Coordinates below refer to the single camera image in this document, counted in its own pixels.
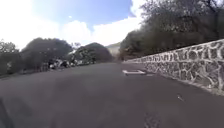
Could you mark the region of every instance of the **vegetation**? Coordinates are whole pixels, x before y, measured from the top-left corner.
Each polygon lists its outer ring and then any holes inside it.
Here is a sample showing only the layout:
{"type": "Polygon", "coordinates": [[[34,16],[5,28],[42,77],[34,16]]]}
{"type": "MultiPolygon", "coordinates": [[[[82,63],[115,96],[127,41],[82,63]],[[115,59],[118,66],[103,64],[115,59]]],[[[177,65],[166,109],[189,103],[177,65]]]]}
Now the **vegetation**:
{"type": "Polygon", "coordinates": [[[11,42],[0,41],[0,76],[20,71],[40,71],[54,60],[82,60],[85,63],[111,60],[109,51],[98,43],[81,47],[80,43],[68,44],[59,39],[32,40],[19,51],[11,42]]]}
{"type": "Polygon", "coordinates": [[[75,58],[87,62],[107,62],[112,60],[112,55],[107,48],[98,43],[91,43],[80,47],[74,54],[75,58]]]}
{"type": "Polygon", "coordinates": [[[224,38],[224,0],[148,0],[144,21],[121,42],[120,59],[224,38]]]}

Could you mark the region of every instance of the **cloud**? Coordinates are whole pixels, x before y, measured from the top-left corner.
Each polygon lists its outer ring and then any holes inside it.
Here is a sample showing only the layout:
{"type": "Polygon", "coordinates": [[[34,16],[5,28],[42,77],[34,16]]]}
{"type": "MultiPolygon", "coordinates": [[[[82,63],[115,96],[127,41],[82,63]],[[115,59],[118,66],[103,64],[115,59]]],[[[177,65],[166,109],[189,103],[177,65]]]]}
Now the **cloud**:
{"type": "Polygon", "coordinates": [[[139,22],[136,17],[128,17],[111,24],[96,25],[93,27],[92,40],[103,45],[120,42],[130,31],[139,28],[139,22]]]}
{"type": "Polygon", "coordinates": [[[126,19],[116,21],[110,24],[95,25],[92,33],[92,39],[103,45],[109,45],[122,41],[126,35],[140,28],[142,21],[140,8],[145,3],[145,0],[132,0],[130,11],[135,17],[127,17],[126,19]]]}
{"type": "Polygon", "coordinates": [[[62,39],[68,42],[91,42],[91,31],[85,22],[72,21],[62,27],[62,39]]]}
{"type": "Polygon", "coordinates": [[[0,0],[0,39],[24,48],[37,37],[59,36],[59,24],[35,17],[31,0],[0,0]]]}
{"type": "Polygon", "coordinates": [[[141,6],[146,2],[146,0],[132,0],[131,12],[138,18],[141,17],[143,10],[141,6]]]}
{"type": "Polygon", "coordinates": [[[32,0],[0,0],[0,39],[11,41],[20,49],[37,37],[60,38],[83,45],[99,42],[109,45],[122,41],[132,30],[139,28],[144,0],[132,0],[130,7],[135,17],[127,17],[109,24],[94,25],[93,31],[85,22],[74,20],[66,24],[42,19],[32,13],[32,0]]]}

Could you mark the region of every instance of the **roadside vegetation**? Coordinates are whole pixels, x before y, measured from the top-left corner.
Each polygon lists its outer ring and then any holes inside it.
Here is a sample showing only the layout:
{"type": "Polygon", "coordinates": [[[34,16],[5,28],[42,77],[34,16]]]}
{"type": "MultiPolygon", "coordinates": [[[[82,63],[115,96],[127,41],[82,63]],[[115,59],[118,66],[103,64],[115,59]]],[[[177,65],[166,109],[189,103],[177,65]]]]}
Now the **roadside vegetation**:
{"type": "Polygon", "coordinates": [[[224,0],[148,0],[141,28],[121,42],[119,59],[224,38],[224,0]]]}
{"type": "Polygon", "coordinates": [[[21,51],[11,42],[0,41],[0,76],[26,74],[111,61],[107,48],[91,43],[68,44],[59,39],[32,40],[21,51]]]}

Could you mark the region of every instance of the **tree canopy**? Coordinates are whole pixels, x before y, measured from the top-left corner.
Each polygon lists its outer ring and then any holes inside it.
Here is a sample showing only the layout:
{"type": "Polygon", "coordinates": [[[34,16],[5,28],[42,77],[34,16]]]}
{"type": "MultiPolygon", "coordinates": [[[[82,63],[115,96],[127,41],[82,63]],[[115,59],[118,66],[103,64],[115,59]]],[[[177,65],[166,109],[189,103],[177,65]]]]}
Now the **tree canopy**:
{"type": "Polygon", "coordinates": [[[20,70],[21,56],[11,42],[0,41],[0,75],[20,70]]]}
{"type": "Polygon", "coordinates": [[[148,0],[120,55],[139,57],[224,38],[224,0],[148,0]]]}
{"type": "Polygon", "coordinates": [[[72,50],[72,46],[64,40],[37,38],[21,51],[21,56],[25,67],[33,69],[40,68],[42,63],[51,59],[63,59],[72,50]]]}
{"type": "Polygon", "coordinates": [[[94,59],[96,62],[107,62],[112,59],[112,55],[108,49],[98,43],[91,43],[80,47],[74,56],[79,60],[91,61],[94,59]]]}

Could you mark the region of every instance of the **stone wall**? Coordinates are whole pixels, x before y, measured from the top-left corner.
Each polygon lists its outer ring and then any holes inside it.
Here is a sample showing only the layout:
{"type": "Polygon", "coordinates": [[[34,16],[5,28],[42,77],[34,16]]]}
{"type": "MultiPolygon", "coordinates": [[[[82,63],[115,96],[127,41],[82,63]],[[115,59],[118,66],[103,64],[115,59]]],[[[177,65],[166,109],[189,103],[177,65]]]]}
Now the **stone wall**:
{"type": "Polygon", "coordinates": [[[205,89],[224,91],[224,40],[190,46],[124,63],[205,89]]]}

